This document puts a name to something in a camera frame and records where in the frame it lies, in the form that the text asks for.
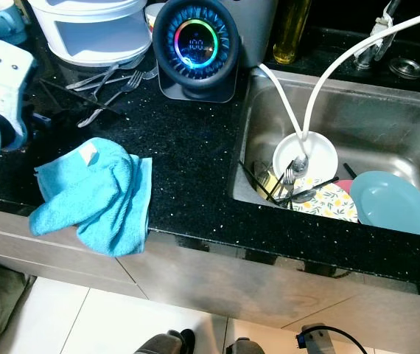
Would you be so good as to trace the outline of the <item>blue microfibre cloth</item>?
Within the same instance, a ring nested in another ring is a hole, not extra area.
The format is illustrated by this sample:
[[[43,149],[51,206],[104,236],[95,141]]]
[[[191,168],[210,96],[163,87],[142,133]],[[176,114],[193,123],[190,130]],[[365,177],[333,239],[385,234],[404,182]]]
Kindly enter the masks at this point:
[[[35,168],[44,202],[29,216],[38,237],[74,226],[89,249],[109,257],[144,251],[153,160],[99,137]]]

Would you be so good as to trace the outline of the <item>printed paper cup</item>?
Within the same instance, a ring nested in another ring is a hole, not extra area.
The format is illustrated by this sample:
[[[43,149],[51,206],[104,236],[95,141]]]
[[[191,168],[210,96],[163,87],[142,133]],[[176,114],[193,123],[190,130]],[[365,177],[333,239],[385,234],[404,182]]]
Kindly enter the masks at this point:
[[[156,2],[153,4],[147,4],[147,6],[144,7],[144,16],[148,24],[150,34],[154,33],[154,24],[156,23],[157,16],[165,4],[165,2]]]

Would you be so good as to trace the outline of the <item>grey appliance housing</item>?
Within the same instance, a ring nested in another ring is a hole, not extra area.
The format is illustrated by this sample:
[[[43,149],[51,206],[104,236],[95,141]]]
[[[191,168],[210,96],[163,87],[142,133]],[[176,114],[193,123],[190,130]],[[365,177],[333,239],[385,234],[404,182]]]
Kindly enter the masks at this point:
[[[264,60],[278,0],[221,0],[238,30],[241,68],[257,67]]]

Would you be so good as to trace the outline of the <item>yellow dish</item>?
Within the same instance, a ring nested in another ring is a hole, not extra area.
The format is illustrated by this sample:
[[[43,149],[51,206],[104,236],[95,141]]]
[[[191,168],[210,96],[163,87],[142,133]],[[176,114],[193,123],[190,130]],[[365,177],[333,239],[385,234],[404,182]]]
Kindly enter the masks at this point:
[[[257,185],[254,186],[255,191],[260,198],[267,199],[267,192],[272,192],[276,186],[277,178],[272,174],[272,168],[264,162],[254,161],[251,163],[251,171]]]

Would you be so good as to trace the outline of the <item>grey wooden cabinet front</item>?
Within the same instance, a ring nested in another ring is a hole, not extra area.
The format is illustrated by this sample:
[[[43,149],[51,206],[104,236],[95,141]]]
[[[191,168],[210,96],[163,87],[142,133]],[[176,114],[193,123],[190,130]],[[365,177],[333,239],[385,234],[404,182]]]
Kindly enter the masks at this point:
[[[139,255],[109,257],[73,227],[35,238],[0,212],[0,264],[108,292],[300,330],[325,324],[376,350],[420,354],[420,285],[163,232]]]

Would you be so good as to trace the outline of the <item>yellow oil bottle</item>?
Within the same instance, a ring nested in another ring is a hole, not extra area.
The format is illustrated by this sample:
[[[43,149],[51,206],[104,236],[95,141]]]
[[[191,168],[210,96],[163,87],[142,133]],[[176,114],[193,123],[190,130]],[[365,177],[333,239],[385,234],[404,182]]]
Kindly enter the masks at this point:
[[[312,3],[313,0],[279,0],[272,37],[272,55],[278,64],[295,61]]]

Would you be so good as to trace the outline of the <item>silver fork in sink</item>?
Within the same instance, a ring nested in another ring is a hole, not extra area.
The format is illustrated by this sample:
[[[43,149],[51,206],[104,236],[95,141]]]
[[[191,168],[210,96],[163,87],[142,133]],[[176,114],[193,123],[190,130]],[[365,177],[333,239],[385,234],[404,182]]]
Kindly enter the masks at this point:
[[[298,179],[300,173],[295,171],[295,163],[290,163],[285,169],[283,179],[281,180],[281,188],[284,190],[283,202],[291,200],[291,196],[295,189],[295,180]]]

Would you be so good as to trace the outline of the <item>silver spoon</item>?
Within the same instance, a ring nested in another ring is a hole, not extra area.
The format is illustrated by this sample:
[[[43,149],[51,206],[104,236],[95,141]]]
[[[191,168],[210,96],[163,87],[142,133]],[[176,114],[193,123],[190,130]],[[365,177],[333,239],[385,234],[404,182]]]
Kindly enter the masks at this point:
[[[302,153],[297,158],[290,162],[287,169],[292,173],[293,178],[304,178],[307,174],[307,168],[309,163],[309,156]]]

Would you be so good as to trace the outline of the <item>white bowl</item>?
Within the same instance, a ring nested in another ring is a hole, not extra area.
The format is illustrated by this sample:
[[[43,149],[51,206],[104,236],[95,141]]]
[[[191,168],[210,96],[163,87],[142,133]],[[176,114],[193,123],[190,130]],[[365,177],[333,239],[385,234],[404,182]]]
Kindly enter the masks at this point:
[[[335,146],[318,132],[311,131],[304,142],[308,151],[307,169],[300,179],[313,179],[324,181],[337,175],[338,155]],[[300,139],[292,133],[279,142],[272,154],[272,169],[278,178],[284,174],[284,170],[302,155]]]

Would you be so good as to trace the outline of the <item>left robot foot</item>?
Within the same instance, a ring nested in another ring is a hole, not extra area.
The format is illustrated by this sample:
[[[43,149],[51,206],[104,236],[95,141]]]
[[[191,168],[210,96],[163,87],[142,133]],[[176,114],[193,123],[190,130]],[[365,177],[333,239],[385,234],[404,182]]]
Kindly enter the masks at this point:
[[[190,328],[168,330],[150,337],[135,354],[193,354],[195,333]]]

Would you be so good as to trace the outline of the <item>black chopstick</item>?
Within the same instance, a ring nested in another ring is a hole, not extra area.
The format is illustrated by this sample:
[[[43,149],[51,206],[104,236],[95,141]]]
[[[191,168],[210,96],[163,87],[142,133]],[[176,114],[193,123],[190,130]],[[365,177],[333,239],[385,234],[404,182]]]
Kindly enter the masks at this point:
[[[317,191],[319,191],[322,187],[325,187],[328,184],[335,183],[338,179],[338,176],[335,176],[334,178],[315,184],[314,186],[311,186],[311,188],[309,188],[308,190],[297,192],[295,193],[295,195],[287,196],[286,198],[281,199],[281,203],[291,201],[296,204],[301,204],[304,202],[308,202],[309,200],[314,198],[315,195],[317,195]]]

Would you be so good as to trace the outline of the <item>lemon print plate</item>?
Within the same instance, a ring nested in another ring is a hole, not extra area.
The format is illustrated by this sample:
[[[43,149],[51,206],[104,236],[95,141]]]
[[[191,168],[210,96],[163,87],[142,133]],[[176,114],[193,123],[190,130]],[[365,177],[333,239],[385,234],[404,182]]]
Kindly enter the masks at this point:
[[[321,186],[313,198],[301,203],[292,203],[296,212],[319,215],[348,222],[358,223],[358,213],[354,199],[335,183]]]

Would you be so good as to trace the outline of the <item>stainless steel sink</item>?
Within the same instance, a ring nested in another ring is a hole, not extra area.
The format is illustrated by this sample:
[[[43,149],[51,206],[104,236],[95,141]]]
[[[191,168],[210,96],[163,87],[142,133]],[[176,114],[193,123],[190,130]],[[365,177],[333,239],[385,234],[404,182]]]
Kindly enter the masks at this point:
[[[260,69],[249,78],[237,164],[231,171],[232,198],[295,212],[291,201],[281,203],[284,174],[277,176],[272,169],[276,186],[263,199],[254,189],[251,163],[272,168],[276,146],[292,133],[308,155],[304,142],[311,131],[335,146],[338,178],[354,180],[364,172],[384,171],[420,191],[420,92],[336,80],[319,84],[311,75]],[[321,182],[298,178],[293,195]]]

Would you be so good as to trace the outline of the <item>round metal drain cap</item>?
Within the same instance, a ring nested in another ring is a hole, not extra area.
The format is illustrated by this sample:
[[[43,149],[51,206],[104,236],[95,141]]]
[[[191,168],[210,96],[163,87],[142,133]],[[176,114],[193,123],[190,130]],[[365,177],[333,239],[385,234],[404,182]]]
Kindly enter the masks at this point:
[[[419,80],[420,63],[410,58],[392,58],[388,64],[389,71],[405,80]]]

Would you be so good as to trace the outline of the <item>blue plate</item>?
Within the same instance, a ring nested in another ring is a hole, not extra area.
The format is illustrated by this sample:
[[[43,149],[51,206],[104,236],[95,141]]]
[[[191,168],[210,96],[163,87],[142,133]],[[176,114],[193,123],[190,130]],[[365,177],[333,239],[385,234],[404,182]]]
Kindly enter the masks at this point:
[[[420,191],[407,180],[384,171],[364,172],[349,195],[363,225],[420,235]]]

